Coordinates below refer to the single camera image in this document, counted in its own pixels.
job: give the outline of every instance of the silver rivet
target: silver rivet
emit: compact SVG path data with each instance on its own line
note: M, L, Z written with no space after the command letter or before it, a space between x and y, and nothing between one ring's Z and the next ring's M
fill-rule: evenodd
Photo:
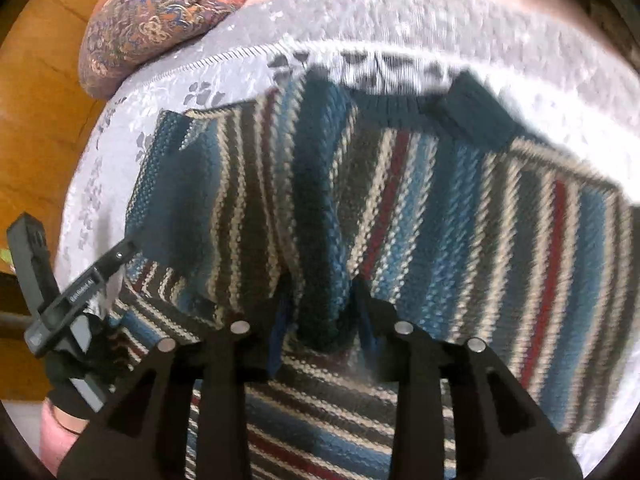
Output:
M400 335L409 335L414 331L414 326L408 321L397 321L394 325L394 330Z
M466 345L469 347L469 350L478 354L480 352L484 352L484 349L486 348L486 343L478 337L472 337L466 342Z
M170 337L161 339L158 343L158 350L161 352L172 352L175 349L175 341Z
M231 332L234 334L246 334L249 332L251 325L246 321L235 321L231 324Z

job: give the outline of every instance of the black mechanical device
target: black mechanical device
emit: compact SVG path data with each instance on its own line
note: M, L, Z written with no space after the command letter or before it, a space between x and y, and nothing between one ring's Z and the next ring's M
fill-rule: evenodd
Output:
M222 330L210 330L195 344L179 346L171 338L163 339L132 372L124 368L115 381L100 371L113 356L87 358L92 344L103 348L100 341L108 335L89 330L92 343L83 349L72 329L85 316L92 295L139 250L135 237L108 251L62 293L53 278L37 220L30 216L18 219L10 228L10 245L20 286L34 316L25 334L31 351L45 359L56 356L58 361L66 354L73 363L66 362L66 370L79 370L72 374L74 378L95 389L102 401L92 410L82 395L73 400L76 406L62 406L72 414L88 414L89 424L63 460L59 479L185 478L196 380L202 381L197 478L251 478L244 383L266 381L278 370L292 317L289 276L281 278L270 300L246 308L242 319ZM367 364L381 382L399 385L390 479L444 478L442 378L449 381L452 398L458 480L582 478L565 438L484 341L472 338L455 345L432 339L419 327L398 319L393 305L372 298L360 277L352 283L350 308L358 319ZM637 416L635 419L625 431L637 438L640 426ZM610 455L617 464L625 463L618 444ZM621 478L614 474L611 462L607 457L588 480ZM1 404L0 464L3 479L52 479L26 449Z

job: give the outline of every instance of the floral pattern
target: floral pattern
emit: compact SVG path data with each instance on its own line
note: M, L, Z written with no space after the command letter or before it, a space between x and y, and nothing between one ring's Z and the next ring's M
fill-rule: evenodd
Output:
M89 20L78 62L80 84L111 98L140 64L204 34L246 0L108 0Z

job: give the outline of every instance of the colorful patterned cloth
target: colorful patterned cloth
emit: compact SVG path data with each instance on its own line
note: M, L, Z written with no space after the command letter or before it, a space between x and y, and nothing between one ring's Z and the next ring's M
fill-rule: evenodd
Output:
M82 88L108 99L139 65L204 34L246 0L108 0L87 25L78 61Z
M143 252L111 322L135 364L160 338L194 342L241 316L289 270L284 366L247 388L253 471L383 479L397 397L353 342L354 274L436 338L484 338L559 430L590 430L636 310L638 221L468 73L444 96L398 96L312 69L254 101L161 113L127 215Z

